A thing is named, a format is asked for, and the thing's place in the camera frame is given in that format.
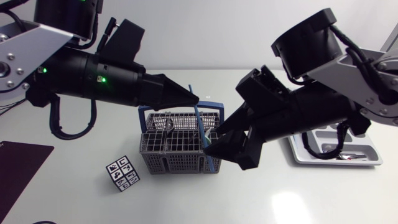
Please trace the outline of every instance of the white wall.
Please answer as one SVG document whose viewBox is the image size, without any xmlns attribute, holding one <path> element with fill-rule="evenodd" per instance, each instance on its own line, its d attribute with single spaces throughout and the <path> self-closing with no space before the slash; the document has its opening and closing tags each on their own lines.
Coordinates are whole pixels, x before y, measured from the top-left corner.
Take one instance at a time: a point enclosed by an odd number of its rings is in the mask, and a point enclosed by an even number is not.
<svg viewBox="0 0 398 224">
<path fill-rule="evenodd" d="M 14 9 L 32 20 L 35 1 Z M 99 34 L 111 16 L 145 28 L 136 62 L 149 69 L 281 69 L 270 48 L 278 36 L 319 10 L 360 47 L 379 50 L 398 22 L 396 0 L 104 0 Z M 0 23 L 9 22 L 5 16 Z"/>
</svg>

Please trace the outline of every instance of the black mat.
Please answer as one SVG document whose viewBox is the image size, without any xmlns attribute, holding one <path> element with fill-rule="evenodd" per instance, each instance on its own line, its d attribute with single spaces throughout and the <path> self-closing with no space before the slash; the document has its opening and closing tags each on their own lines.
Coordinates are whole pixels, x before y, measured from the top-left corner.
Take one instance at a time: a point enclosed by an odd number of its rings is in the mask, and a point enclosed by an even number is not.
<svg viewBox="0 0 398 224">
<path fill-rule="evenodd" d="M 53 149 L 52 146 L 0 142 L 0 223 Z"/>
</svg>

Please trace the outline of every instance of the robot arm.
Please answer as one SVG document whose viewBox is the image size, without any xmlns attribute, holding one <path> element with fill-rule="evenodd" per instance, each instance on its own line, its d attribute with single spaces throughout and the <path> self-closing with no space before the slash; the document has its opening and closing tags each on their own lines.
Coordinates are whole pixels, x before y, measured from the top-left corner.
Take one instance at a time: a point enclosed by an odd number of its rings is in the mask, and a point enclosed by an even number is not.
<svg viewBox="0 0 398 224">
<path fill-rule="evenodd" d="M 331 159 L 341 152 L 348 127 L 358 135 L 370 120 L 398 126 L 398 49 L 361 50 L 335 22 L 330 9 L 322 10 L 272 44 L 289 80 L 303 87 L 289 91 L 266 66 L 252 70 L 236 87 L 245 102 L 217 129 L 225 135 L 205 149 L 207 155 L 251 169 L 264 142 L 341 122 L 334 151 L 316 154 L 307 146 L 311 155 Z M 348 46 L 347 54 L 335 35 Z"/>
<path fill-rule="evenodd" d="M 5 2 L 0 12 L 9 13 L 26 1 Z M 112 18 L 96 53 L 82 51 L 96 40 L 102 3 L 37 0 L 35 22 L 17 19 L 0 27 L 0 100 L 25 94 L 34 106 L 51 104 L 50 129 L 60 139 L 82 137 L 93 127 L 95 100 L 154 110 L 195 105 L 199 100 L 165 75 L 146 74 L 144 66 L 134 62 L 145 30 L 128 20 L 119 25 Z M 90 38 L 89 44 L 79 45 Z M 61 131 L 56 94 L 91 99 L 91 121 L 84 131 Z"/>
</svg>

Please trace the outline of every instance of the white table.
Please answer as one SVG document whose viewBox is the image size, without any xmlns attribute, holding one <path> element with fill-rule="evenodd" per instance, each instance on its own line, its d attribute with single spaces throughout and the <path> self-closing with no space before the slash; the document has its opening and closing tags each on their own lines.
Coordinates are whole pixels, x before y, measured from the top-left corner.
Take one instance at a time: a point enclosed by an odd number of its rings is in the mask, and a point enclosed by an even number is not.
<svg viewBox="0 0 398 224">
<path fill-rule="evenodd" d="M 224 103 L 228 117 L 243 102 L 234 88 L 248 70 L 149 72 L 192 84 L 202 100 Z M 275 74 L 293 86 L 284 72 Z M 63 130 L 84 129 L 90 101 L 63 97 L 61 103 Z M 55 147 L 4 223 L 398 222 L 398 128 L 373 123 L 368 131 L 384 160 L 379 167 L 300 165 L 282 139 L 263 145 L 257 169 L 223 161 L 215 175 L 150 175 L 139 154 L 137 108 L 98 102 L 94 128 L 74 141 L 52 136 L 48 120 L 49 106 L 30 103 L 0 117 L 0 141 Z M 119 193 L 105 166 L 123 155 L 141 180 Z"/>
</svg>

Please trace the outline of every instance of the basket handle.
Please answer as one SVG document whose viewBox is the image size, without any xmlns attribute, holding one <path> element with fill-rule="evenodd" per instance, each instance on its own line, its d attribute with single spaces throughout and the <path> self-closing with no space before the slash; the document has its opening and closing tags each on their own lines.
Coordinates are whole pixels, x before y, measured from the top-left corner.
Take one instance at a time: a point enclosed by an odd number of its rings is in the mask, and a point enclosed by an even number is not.
<svg viewBox="0 0 398 224">
<path fill-rule="evenodd" d="M 224 123 L 224 104 L 210 102 L 210 101 L 199 101 L 197 106 L 198 108 L 208 108 L 208 109 L 218 110 L 220 114 L 220 125 Z M 138 116 L 139 116 L 139 122 L 141 125 L 142 133 L 146 133 L 147 131 L 147 125 L 145 121 L 145 111 L 147 110 L 152 110 L 152 108 L 150 106 L 138 107 Z"/>
</svg>

